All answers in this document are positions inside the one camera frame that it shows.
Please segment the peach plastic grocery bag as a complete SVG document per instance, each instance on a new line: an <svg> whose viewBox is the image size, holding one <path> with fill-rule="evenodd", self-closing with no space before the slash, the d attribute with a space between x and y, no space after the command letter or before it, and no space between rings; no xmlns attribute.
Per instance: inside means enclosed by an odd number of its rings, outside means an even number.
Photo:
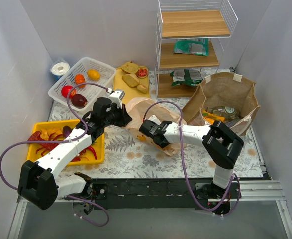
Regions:
<svg viewBox="0 0 292 239"><path fill-rule="evenodd" d="M180 152L180 143L172 143L165 148L160 148L156 145L153 140L149 137L144 136L139 132L139 128L143 123L143 118L147 120L154 120L155 123L160 124L163 121L171 121L178 123L180 120L180 113L173 112L164 106L163 103L151 106L155 101L150 98L136 97L131 99L128 104L126 104L126 111L132 117L132 121L125 127L129 133L136 139L152 145L153 147L161 150L168 156L173 156Z"/></svg>

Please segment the orange mango gummy packet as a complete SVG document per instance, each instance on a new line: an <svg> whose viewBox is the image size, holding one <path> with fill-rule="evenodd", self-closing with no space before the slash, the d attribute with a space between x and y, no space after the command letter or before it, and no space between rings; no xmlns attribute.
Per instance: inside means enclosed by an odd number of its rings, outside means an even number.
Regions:
<svg viewBox="0 0 292 239"><path fill-rule="evenodd" d="M209 113L206 110L202 110L203 119L209 124L214 124L215 121L225 121L225 117L215 115L213 113Z"/></svg>

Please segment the clear glass bottle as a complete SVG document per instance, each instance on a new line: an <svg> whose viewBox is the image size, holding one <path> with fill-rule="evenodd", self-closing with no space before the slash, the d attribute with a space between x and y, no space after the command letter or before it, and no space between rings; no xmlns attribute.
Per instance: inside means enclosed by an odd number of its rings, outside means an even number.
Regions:
<svg viewBox="0 0 292 239"><path fill-rule="evenodd" d="M235 120L240 116L239 110L229 106L207 107L206 111L221 117L225 117L228 120Z"/></svg>

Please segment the brown burlap tote bag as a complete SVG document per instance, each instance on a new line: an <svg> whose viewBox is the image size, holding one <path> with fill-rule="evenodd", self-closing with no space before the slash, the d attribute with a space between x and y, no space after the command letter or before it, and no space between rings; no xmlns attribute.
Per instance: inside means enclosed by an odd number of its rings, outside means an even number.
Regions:
<svg viewBox="0 0 292 239"><path fill-rule="evenodd" d="M230 129L238 136L245 136L258 109L261 107L255 96L255 82L230 72L207 76L197 87L183 107L183 120L188 125L204 126L202 110L208 107L233 107L242 119Z"/></svg>

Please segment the teal snack packet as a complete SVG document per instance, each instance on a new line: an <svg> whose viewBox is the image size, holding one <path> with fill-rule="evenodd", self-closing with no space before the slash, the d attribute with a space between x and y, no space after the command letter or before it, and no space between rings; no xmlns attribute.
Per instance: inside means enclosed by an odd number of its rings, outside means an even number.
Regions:
<svg viewBox="0 0 292 239"><path fill-rule="evenodd" d="M209 55L208 38L199 38L197 40L179 40L175 43L173 53L186 55Z"/></svg>

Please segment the silver drink can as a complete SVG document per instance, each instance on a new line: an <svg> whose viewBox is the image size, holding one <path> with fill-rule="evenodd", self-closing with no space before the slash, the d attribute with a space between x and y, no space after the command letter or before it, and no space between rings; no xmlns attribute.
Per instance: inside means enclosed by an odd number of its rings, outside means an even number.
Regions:
<svg viewBox="0 0 292 239"><path fill-rule="evenodd" d="M236 124L238 124L240 121L241 121L241 119L236 119L236 120L232 120L232 121L226 122L225 124L229 128L231 128L231 127L234 127Z"/></svg>

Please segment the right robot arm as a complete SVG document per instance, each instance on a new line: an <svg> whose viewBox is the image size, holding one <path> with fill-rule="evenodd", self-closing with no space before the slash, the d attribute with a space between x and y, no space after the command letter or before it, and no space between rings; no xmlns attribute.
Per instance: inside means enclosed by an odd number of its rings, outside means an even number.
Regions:
<svg viewBox="0 0 292 239"><path fill-rule="evenodd" d="M216 164L212 183L201 189L201 197L206 198L220 198L224 195L244 146L243 140L221 121L206 126L179 126L171 121L157 124L145 120L139 132L152 139L160 148L179 142L203 145Z"/></svg>

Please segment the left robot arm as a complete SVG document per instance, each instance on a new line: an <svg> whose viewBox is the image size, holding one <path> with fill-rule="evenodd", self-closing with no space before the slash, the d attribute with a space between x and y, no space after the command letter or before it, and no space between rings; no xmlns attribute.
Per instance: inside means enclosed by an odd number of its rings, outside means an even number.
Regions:
<svg viewBox="0 0 292 239"><path fill-rule="evenodd" d="M83 115L67 138L51 152L21 168L18 194L42 210L48 209L57 198L68 195L87 197L92 192L90 177L75 173L69 178L59 178L61 171L81 151L91 146L104 129L114 125L125 127L132 121L120 97L111 94L94 102L93 109Z"/></svg>

